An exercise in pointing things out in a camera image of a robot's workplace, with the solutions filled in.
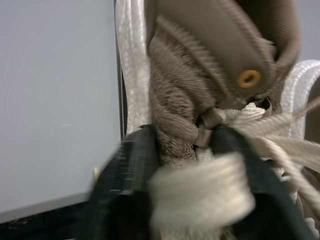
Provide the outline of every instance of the white surface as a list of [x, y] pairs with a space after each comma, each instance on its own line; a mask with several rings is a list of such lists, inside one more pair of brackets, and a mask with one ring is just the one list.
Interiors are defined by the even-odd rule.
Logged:
[[302, 34], [302, 51], [299, 61], [320, 60], [320, 0], [294, 1]]
[[0, 222], [82, 201], [120, 142], [113, 0], [0, 1]]

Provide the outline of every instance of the white shoelace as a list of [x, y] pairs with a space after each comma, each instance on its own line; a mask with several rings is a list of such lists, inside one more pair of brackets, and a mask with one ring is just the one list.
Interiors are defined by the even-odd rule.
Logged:
[[[299, 192], [317, 216], [320, 216], [320, 193], [297, 165], [320, 172], [320, 145], [282, 137], [281, 133], [319, 104], [317, 98], [299, 113], [264, 118], [265, 110], [254, 103], [242, 110], [216, 109], [223, 123], [246, 136], [262, 159], [276, 161], [279, 167], [274, 171], [282, 182], [290, 185], [292, 200], [296, 201]], [[150, 187], [155, 206], [152, 223], [160, 230], [163, 240], [220, 239], [223, 227], [244, 218], [255, 207], [241, 156], [215, 157], [210, 149], [198, 148], [200, 164], [179, 169], [165, 167], [152, 178]], [[315, 221], [307, 218], [306, 222], [318, 239]]]

